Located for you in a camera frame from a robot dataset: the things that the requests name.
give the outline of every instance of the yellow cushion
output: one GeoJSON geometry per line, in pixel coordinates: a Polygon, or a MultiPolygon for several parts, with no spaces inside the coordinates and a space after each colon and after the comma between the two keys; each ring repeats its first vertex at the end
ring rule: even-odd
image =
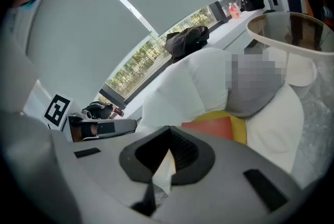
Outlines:
{"type": "Polygon", "coordinates": [[[238,117],[235,117],[233,115],[230,115],[229,113],[226,113],[225,111],[215,111],[215,112],[203,114],[199,116],[198,118],[194,119],[193,122],[213,120],[213,119],[227,117],[227,116],[229,116],[231,119],[234,140],[236,142],[246,145],[246,141],[247,141],[246,121],[238,117]]]}

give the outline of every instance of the gray fabric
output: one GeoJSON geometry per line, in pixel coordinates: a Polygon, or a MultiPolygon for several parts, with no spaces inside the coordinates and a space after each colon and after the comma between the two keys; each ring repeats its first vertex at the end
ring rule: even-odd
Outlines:
{"type": "Polygon", "coordinates": [[[259,54],[233,55],[230,80],[226,111],[241,118],[261,110],[284,84],[281,69],[259,54]]]}

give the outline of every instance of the face mask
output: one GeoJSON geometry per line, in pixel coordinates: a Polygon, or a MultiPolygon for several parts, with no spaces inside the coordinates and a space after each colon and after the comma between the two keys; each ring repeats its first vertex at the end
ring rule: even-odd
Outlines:
{"type": "Polygon", "coordinates": [[[35,1],[36,0],[31,0],[29,2],[26,2],[23,5],[21,5],[21,7],[25,10],[33,10],[34,5],[35,5],[35,1]]]}

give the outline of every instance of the gray pillow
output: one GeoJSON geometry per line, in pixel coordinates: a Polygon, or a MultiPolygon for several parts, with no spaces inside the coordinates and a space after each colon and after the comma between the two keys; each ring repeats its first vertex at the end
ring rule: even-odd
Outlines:
{"type": "Polygon", "coordinates": [[[232,56],[232,71],[226,85],[229,98],[226,111],[237,117],[249,117],[261,110],[283,86],[282,70],[266,55],[232,56]]]}

